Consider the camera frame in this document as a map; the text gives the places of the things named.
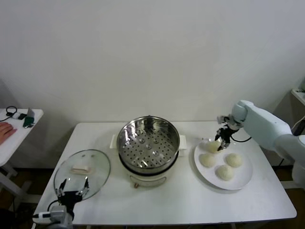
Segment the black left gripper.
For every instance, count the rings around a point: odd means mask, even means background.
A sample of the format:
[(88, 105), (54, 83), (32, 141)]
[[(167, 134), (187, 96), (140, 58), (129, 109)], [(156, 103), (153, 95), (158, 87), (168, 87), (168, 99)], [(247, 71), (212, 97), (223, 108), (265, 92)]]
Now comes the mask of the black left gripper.
[(55, 193), (58, 196), (58, 201), (65, 205), (68, 211), (73, 212), (74, 206), (83, 200), (82, 196), (87, 195), (89, 192), (89, 181), (88, 177), (85, 177), (85, 183), (81, 190), (79, 191), (66, 191), (64, 192), (64, 188), (66, 185), (67, 179), (64, 179), (59, 188), (55, 189)]

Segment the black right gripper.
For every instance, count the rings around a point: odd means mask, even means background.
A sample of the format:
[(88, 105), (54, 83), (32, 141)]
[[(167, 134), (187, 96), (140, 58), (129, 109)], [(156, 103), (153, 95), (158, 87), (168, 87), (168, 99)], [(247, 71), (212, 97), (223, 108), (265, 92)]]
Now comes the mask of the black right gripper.
[(243, 125), (235, 121), (232, 115), (218, 116), (217, 123), (222, 126), (216, 131), (214, 140), (217, 141), (219, 138), (221, 139), (217, 151), (222, 151), (229, 146), (231, 142), (231, 136), (235, 134), (240, 128), (242, 128)]

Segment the person's bare hand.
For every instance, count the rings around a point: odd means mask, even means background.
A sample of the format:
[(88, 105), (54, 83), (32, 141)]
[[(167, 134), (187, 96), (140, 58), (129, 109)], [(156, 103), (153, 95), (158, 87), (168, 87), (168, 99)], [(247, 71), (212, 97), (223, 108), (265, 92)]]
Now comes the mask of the person's bare hand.
[(2, 145), (10, 136), (12, 136), (17, 129), (6, 122), (0, 123), (0, 145)]

